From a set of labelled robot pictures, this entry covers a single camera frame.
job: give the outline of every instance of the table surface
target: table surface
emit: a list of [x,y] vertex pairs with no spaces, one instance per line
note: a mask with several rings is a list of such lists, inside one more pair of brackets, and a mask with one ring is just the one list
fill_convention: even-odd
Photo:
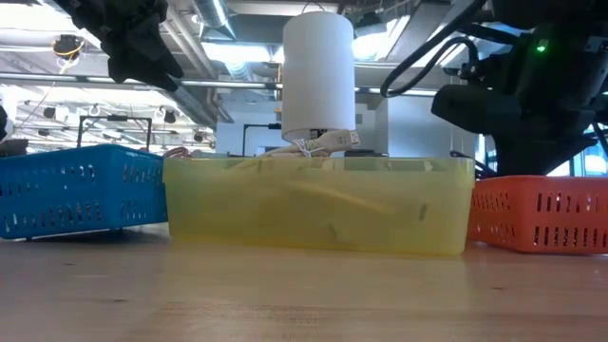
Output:
[[0,243],[0,341],[602,341],[608,258]]

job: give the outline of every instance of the orange plastic basket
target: orange plastic basket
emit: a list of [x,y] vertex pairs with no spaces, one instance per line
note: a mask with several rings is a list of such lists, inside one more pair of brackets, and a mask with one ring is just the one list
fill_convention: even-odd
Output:
[[608,179],[478,181],[468,238],[520,252],[608,254]]

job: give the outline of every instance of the yellow plastic bin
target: yellow plastic bin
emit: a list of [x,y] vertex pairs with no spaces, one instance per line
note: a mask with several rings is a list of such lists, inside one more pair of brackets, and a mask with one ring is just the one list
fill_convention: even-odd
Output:
[[458,255],[473,161],[168,159],[175,241]]

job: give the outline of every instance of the blue plastic basket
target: blue plastic basket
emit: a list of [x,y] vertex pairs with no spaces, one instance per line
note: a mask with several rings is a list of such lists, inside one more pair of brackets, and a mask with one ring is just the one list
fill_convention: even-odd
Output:
[[0,159],[0,238],[165,221],[162,157],[98,145]]

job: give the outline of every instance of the white cylinder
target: white cylinder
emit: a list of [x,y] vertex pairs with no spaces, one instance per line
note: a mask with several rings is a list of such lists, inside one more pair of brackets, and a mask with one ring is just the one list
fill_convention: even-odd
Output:
[[311,130],[355,129],[352,24],[329,12],[308,12],[283,30],[282,137],[310,139]]

